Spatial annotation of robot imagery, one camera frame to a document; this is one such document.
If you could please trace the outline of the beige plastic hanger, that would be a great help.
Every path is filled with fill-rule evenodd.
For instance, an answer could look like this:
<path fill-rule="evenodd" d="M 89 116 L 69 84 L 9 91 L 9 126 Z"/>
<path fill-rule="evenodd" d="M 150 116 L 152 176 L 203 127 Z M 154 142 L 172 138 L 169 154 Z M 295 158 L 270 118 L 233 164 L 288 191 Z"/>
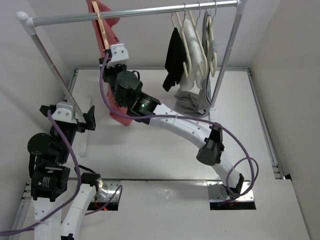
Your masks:
<path fill-rule="evenodd" d="M 100 9 L 99 9 L 99 5 L 97 3 L 96 0 L 92 0 L 91 1 L 91 6 L 92 6 L 92 9 L 94 10 L 94 12 L 96 13 L 97 15 L 97 20 L 95 20 L 95 25 L 97 26 L 97 42 L 100 43 L 101 45 L 101 49 L 102 49 L 102 52 L 104 52 L 105 50 L 108 50 L 110 47 L 109 47 L 109 43 L 108 43 L 108 38 L 107 38 L 107 34 L 106 34 L 106 31 L 105 31 L 105 28 L 104 28 L 104 22 L 101 18 L 101 15 L 100 15 Z"/>

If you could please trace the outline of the red t shirt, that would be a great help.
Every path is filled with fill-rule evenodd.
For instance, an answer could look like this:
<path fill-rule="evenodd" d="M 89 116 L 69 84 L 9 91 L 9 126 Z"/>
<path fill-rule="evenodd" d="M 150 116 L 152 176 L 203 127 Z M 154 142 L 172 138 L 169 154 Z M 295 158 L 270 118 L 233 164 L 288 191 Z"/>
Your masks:
<path fill-rule="evenodd" d="M 99 0 L 96 0 L 96 1 L 97 1 L 99 10 L 100 10 L 100 16 L 102 15 L 102 12 L 111 11 L 111 9 L 109 7 L 107 7 L 106 5 L 101 3 Z M 93 7 L 91 5 L 91 2 L 92 2 L 92 0 L 87 0 L 86 1 L 87 7 L 88 7 L 88 11 L 90 13 L 95 13 L 94 10 L 93 10 Z M 110 48 L 111 45 L 115 45 L 115 44 L 119 43 L 119 39 L 116 36 L 116 34 L 114 33 L 114 31 L 112 30 L 112 27 L 119 22 L 120 18 L 116 17 L 116 18 L 107 18 L 107 19 L 102 19 L 102 20 L 103 20 L 103 25 L 104 25 L 104 28 L 105 28 L 105 33 L 107 35 L 109 48 Z M 95 37 L 96 37 L 96 41 L 97 41 L 97 33 L 96 33 L 97 26 L 95 25 L 95 21 L 96 20 L 92 21 L 92 25 L 93 25 L 93 28 L 94 28 Z M 99 52 L 100 52 L 100 56 L 102 58 L 104 58 L 105 55 L 106 55 L 106 51 L 108 51 L 109 49 L 106 49 L 104 52 L 102 52 L 101 43 L 97 42 L 97 45 L 98 45 L 98 49 L 99 49 Z M 107 93 L 105 94 L 105 96 L 107 97 L 107 101 L 108 101 L 109 105 L 117 113 L 122 114 L 122 115 L 126 115 L 126 112 L 127 112 L 128 109 L 126 107 L 119 107 L 119 106 L 116 105 L 114 94 L 112 93 L 112 88 L 111 88 L 109 83 L 107 84 L 107 87 L 108 87 L 108 89 L 107 89 Z"/>

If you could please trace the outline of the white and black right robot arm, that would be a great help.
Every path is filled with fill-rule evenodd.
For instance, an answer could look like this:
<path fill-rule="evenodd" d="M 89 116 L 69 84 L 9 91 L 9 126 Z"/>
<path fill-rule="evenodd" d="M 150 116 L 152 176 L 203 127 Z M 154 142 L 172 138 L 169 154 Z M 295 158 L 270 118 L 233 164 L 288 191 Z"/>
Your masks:
<path fill-rule="evenodd" d="M 227 194 L 238 197 L 244 176 L 235 169 L 225 152 L 224 127 L 201 118 L 181 115 L 158 99 L 144 93 L 142 82 L 124 64 L 113 64 L 106 55 L 99 59 L 99 87 L 110 113 L 122 120 L 166 129 L 198 148 L 196 159 L 214 169 Z"/>

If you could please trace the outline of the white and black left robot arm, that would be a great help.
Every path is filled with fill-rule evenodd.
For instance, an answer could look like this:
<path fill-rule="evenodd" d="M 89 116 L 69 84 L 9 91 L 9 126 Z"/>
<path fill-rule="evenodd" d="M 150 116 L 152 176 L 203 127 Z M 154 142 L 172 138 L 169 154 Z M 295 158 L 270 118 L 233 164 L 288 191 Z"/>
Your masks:
<path fill-rule="evenodd" d="M 75 110 L 68 103 L 41 106 L 40 111 L 50 119 L 50 133 L 35 134 L 27 144 L 29 152 L 29 176 L 34 219 L 37 222 L 36 240 L 77 240 L 91 200 L 101 192 L 100 174 L 77 174 L 76 191 L 66 200 L 71 169 L 65 166 L 69 157 L 76 157 L 72 143 L 76 133 L 96 129 L 95 107 L 83 114 L 84 122 L 75 118 Z"/>

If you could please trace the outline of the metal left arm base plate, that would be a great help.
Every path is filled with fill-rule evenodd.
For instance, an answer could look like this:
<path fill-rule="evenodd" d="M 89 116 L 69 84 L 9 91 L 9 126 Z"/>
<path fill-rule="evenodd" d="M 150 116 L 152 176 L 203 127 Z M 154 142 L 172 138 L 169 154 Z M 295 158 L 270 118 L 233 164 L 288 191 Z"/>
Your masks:
<path fill-rule="evenodd" d="M 110 200 L 111 203 L 115 203 L 119 200 L 120 190 L 116 189 L 121 185 L 120 181 L 117 180 L 103 180 L 102 187 L 99 193 L 96 194 L 95 198 L 98 203 L 106 203 Z"/>

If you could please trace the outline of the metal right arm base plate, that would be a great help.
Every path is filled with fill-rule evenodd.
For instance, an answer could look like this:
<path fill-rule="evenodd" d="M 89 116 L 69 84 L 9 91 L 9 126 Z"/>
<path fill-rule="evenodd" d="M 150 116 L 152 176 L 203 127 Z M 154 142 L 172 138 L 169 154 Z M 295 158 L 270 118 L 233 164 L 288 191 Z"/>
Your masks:
<path fill-rule="evenodd" d="M 227 194 L 223 183 L 220 180 L 207 181 L 207 190 L 210 203 L 220 203 L 229 200 L 231 197 Z M 255 197 L 252 190 L 248 193 L 238 197 L 235 202 L 254 202 Z"/>

